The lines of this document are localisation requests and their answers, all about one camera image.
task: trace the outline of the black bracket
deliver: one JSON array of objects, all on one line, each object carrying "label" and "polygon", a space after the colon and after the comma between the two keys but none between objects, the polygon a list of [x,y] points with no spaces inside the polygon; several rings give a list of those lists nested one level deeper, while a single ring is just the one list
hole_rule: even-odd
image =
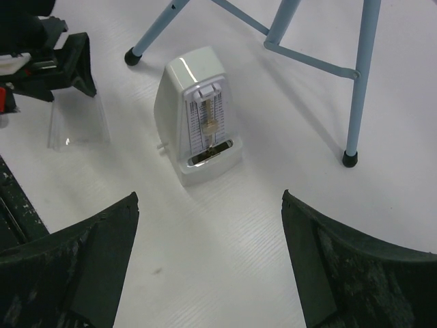
[{"label": "black bracket", "polygon": [[[38,49],[20,49],[20,53],[30,53],[31,60],[15,74],[0,76],[0,88],[5,89],[8,94],[12,91],[13,94],[46,102],[54,101],[52,90],[68,87],[75,87],[87,96],[94,97],[97,91],[91,75],[87,33],[69,35],[62,49],[55,50],[61,34],[68,30],[67,24],[55,17],[41,22],[48,35],[44,46]],[[9,100],[3,107],[0,115],[16,112],[15,101]]]},{"label": "black bracket", "polygon": [[0,157],[0,327],[113,327],[138,220],[131,193],[49,234]]},{"label": "black bracket", "polygon": [[437,327],[437,254],[359,232],[288,191],[282,221],[308,328]]}]

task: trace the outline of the transparent acrylic stand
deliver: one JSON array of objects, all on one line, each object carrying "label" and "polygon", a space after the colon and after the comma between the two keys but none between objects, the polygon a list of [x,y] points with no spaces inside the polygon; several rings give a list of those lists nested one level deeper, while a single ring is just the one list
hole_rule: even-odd
[{"label": "transparent acrylic stand", "polygon": [[8,115],[0,115],[0,128],[5,128],[9,124]]},{"label": "transparent acrylic stand", "polygon": [[94,148],[110,141],[99,93],[92,98],[74,87],[53,90],[48,146],[56,151]]}]

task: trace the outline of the stool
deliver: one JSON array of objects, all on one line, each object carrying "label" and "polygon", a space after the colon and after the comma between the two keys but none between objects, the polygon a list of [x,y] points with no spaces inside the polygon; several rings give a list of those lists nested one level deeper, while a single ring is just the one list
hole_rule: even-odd
[{"label": "stool", "polygon": [[[160,33],[180,13],[180,11],[189,1],[190,0],[173,0],[164,9],[149,30],[144,34],[140,41],[138,41],[137,45],[135,45],[125,54],[124,60],[129,66],[138,64],[144,51],[151,45],[151,43],[153,43],[153,41],[155,41]],[[270,29],[263,26],[261,23],[244,13],[241,9],[237,8],[227,0],[211,1],[264,34],[266,36],[266,40],[264,42],[266,49],[295,59],[298,62],[313,66],[325,72],[337,75],[338,77],[343,77],[354,81],[349,119],[348,141],[342,158],[343,164],[346,167],[354,167],[358,163],[358,136],[360,133],[361,118],[363,116],[367,81],[369,78],[371,57],[373,53],[373,44],[375,41],[381,0],[364,0],[355,69],[336,66],[326,61],[322,61],[280,46],[282,37],[290,25],[293,15],[296,12],[301,0],[282,0]]]}]

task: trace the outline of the metal stool leg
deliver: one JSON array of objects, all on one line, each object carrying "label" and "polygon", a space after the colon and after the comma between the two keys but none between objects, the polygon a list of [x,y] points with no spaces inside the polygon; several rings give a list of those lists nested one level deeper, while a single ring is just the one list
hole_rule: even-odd
[{"label": "metal stool leg", "polygon": [[267,34],[266,42],[279,45],[282,37],[290,25],[294,13],[298,9],[301,0],[282,0],[274,17],[272,27]]},{"label": "metal stool leg", "polygon": [[155,41],[162,31],[180,13],[190,0],[173,0],[155,20],[148,31],[124,56],[124,61],[129,66],[137,65],[144,51]]},{"label": "metal stool leg", "polygon": [[343,164],[346,167],[354,167],[358,163],[358,152],[356,149],[361,127],[361,118],[363,116],[367,81],[369,79],[370,63],[380,7],[381,0],[364,0],[363,15],[361,16],[360,39],[358,41],[358,54],[356,56],[356,70],[359,74],[354,81],[348,143],[343,155]]}]

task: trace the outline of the red part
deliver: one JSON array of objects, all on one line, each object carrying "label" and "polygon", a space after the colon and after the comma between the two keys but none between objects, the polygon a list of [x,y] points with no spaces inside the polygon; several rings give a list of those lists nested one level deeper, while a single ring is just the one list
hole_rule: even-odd
[{"label": "red part", "polygon": [[0,87],[0,113],[5,112],[6,106],[6,89],[4,87]]}]

